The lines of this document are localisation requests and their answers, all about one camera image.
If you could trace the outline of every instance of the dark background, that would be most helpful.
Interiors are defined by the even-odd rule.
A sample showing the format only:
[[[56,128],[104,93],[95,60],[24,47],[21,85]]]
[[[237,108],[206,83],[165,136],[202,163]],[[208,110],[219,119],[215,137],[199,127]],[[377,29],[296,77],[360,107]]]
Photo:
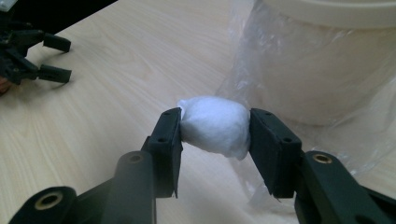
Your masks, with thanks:
[[[26,21],[35,29],[56,34],[117,0],[19,0],[14,21]]]

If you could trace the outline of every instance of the white bucket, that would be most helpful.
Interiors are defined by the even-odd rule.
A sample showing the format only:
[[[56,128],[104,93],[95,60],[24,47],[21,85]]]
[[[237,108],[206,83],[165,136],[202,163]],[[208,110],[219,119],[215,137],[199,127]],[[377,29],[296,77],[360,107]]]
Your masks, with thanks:
[[[262,26],[259,95],[279,116],[329,125],[367,106],[396,74],[396,1],[264,2],[269,20],[291,18]]]

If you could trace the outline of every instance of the white cloth ball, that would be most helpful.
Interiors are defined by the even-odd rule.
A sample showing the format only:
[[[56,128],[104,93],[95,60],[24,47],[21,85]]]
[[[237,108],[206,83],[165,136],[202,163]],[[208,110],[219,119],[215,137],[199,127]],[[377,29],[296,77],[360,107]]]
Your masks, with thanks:
[[[242,160],[250,144],[249,111],[237,102],[199,96],[180,100],[183,142]]]

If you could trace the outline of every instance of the wooden table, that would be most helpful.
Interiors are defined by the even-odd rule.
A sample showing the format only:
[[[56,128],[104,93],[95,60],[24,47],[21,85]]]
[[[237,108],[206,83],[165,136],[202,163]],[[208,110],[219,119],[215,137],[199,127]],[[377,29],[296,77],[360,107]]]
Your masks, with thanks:
[[[119,0],[59,33],[69,53],[32,48],[33,63],[73,74],[65,85],[24,81],[0,98],[0,223],[42,189],[80,194],[109,179],[163,111],[214,94],[232,65],[229,11],[228,0]],[[361,183],[396,198],[395,162],[393,153]],[[235,165],[185,145],[179,198],[157,200],[158,223],[297,223],[287,205],[249,208]]]

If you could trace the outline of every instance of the plastic bag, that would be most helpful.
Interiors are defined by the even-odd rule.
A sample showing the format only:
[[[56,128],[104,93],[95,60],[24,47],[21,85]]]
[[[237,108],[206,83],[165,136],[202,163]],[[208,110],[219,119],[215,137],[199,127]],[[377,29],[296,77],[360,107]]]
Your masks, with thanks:
[[[235,18],[244,30],[218,96],[273,112],[303,140],[303,150],[330,152],[353,175],[396,148],[396,28],[319,26],[262,0],[247,21]],[[259,182],[243,162],[251,161],[232,165],[252,196]]]

